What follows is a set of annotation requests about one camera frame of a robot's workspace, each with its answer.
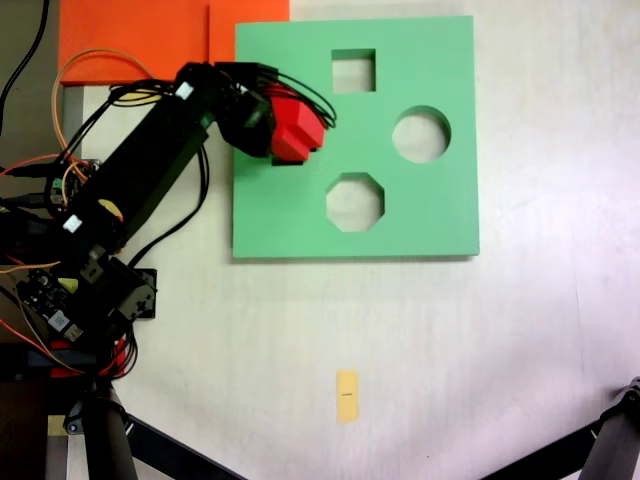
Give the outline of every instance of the metal pole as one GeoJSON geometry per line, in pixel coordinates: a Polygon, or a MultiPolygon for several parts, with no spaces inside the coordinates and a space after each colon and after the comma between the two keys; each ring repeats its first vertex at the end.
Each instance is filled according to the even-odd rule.
{"type": "Polygon", "coordinates": [[[121,410],[104,399],[94,399],[82,413],[91,480],[138,480],[121,410]]]}
{"type": "Polygon", "coordinates": [[[640,454],[640,429],[624,409],[600,429],[579,480],[632,480],[640,454]]]}

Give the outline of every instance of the green board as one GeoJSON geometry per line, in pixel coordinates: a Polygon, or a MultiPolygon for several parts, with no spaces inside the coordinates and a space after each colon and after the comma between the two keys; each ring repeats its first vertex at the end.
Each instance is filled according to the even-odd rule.
{"type": "Polygon", "coordinates": [[[337,128],[303,166],[236,151],[236,258],[479,253],[471,17],[242,24],[236,57],[309,84],[338,112],[337,128]],[[341,51],[374,52],[375,91],[332,92],[341,51]],[[423,164],[392,142],[403,112],[420,106],[450,125],[446,152],[423,164]],[[362,174],[384,191],[384,215],[366,232],[344,232],[327,216],[327,192],[362,174]]]}

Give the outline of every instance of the yellow label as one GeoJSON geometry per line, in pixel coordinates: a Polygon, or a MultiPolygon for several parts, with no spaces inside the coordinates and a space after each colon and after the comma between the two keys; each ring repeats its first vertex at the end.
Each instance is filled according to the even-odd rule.
{"type": "Polygon", "coordinates": [[[358,418],[358,372],[338,370],[338,423],[355,422],[358,418]]]}

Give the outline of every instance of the black metal bracket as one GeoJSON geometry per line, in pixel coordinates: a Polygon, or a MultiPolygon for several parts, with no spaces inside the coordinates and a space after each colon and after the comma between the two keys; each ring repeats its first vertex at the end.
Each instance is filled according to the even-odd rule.
{"type": "Polygon", "coordinates": [[[133,457],[174,480],[247,480],[132,415],[127,432],[133,457]]]}
{"type": "Polygon", "coordinates": [[[640,453],[640,377],[616,396],[599,420],[483,480],[631,480],[640,453]]]}

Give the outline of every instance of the orange board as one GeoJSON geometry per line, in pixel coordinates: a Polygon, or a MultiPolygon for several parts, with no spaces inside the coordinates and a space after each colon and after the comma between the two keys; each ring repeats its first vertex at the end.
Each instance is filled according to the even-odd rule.
{"type": "Polygon", "coordinates": [[[211,0],[209,62],[233,62],[236,24],[288,22],[289,0],[211,0]]]}
{"type": "MultiPolygon", "coordinates": [[[[234,60],[235,25],[287,21],[289,0],[60,0],[58,68],[90,48],[122,50],[156,77],[175,78],[188,61],[234,60]]],[[[145,78],[110,54],[81,58],[65,85],[109,85],[145,78]]]]}
{"type": "MultiPolygon", "coordinates": [[[[164,80],[188,61],[209,58],[209,0],[60,0],[58,68],[89,48],[113,48],[138,58],[164,80]]],[[[113,55],[71,65],[65,85],[108,85],[146,78],[113,55]]]]}

